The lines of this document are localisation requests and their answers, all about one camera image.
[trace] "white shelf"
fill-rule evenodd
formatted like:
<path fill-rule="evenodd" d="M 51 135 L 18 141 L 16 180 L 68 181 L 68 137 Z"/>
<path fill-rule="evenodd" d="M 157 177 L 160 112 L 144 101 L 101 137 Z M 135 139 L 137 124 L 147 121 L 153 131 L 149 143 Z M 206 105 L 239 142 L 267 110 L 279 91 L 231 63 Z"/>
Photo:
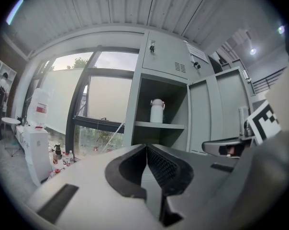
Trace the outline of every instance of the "white shelf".
<path fill-rule="evenodd" d="M 170 125 L 170 124 L 160 124 L 160 123 L 150 123 L 136 121 L 136 126 L 150 127 L 150 128 L 170 128 L 170 129 L 185 129 L 185 125 Z"/>

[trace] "white table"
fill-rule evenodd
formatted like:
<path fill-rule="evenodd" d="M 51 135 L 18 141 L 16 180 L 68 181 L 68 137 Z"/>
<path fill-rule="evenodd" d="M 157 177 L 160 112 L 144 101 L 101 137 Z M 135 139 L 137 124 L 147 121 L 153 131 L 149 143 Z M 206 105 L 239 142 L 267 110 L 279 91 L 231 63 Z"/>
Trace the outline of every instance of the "white table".
<path fill-rule="evenodd" d="M 7 134 L 7 132 L 6 132 L 6 124 L 9 124 L 9 125 L 18 125 L 18 124 L 20 124 L 20 121 L 19 121 L 19 120 L 14 119 L 14 118 L 10 118 L 10 117 L 3 117 L 1 120 L 2 120 L 2 122 L 4 122 L 4 133 L 5 133 L 5 135 L 6 135 L 6 138 L 8 138 L 8 134 Z M 4 137 L 4 148 L 6 149 L 5 137 Z M 14 154 L 20 150 L 20 147 L 19 147 L 18 150 L 15 151 L 14 153 L 12 152 L 12 150 L 13 150 L 13 148 L 11 147 L 11 154 L 10 154 L 10 155 L 13 157 Z"/>

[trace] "open cabinet compartment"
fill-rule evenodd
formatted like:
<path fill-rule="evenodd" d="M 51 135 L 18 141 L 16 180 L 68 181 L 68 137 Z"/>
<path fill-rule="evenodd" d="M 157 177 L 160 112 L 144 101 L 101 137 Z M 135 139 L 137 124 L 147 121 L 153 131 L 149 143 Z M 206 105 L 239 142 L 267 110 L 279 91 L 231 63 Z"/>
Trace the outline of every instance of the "open cabinet compartment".
<path fill-rule="evenodd" d="M 150 123 L 151 100 L 165 102 L 163 124 Z M 153 143 L 186 150 L 188 129 L 187 87 L 167 80 L 142 77 L 133 132 L 133 145 Z"/>

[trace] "floor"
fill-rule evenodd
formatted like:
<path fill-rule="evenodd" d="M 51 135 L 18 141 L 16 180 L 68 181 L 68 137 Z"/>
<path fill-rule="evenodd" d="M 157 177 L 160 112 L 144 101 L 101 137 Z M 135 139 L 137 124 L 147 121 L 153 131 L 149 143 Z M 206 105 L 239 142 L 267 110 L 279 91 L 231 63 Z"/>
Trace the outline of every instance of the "floor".
<path fill-rule="evenodd" d="M 18 147 L 19 144 L 13 142 L 13 146 Z M 4 149 L 4 140 L 1 140 L 0 181 L 12 197 L 25 203 L 37 187 L 31 180 L 25 161 L 24 151 L 22 149 L 19 150 L 14 157 L 9 153 Z"/>

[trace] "cabinet door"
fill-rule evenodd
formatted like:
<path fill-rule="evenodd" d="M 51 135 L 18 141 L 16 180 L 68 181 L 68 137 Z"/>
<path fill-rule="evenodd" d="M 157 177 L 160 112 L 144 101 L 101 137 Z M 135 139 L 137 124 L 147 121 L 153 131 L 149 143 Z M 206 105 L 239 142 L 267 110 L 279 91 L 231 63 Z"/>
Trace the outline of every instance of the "cabinet door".
<path fill-rule="evenodd" d="M 191 81 L 214 74 L 211 64 L 198 60 L 200 71 L 196 70 L 189 57 L 186 43 L 181 39 L 159 32 L 150 31 L 145 49 L 143 68 L 157 70 Z"/>
<path fill-rule="evenodd" d="M 202 143 L 240 136 L 239 108 L 250 108 L 241 70 L 231 69 L 189 85 L 190 151 Z"/>

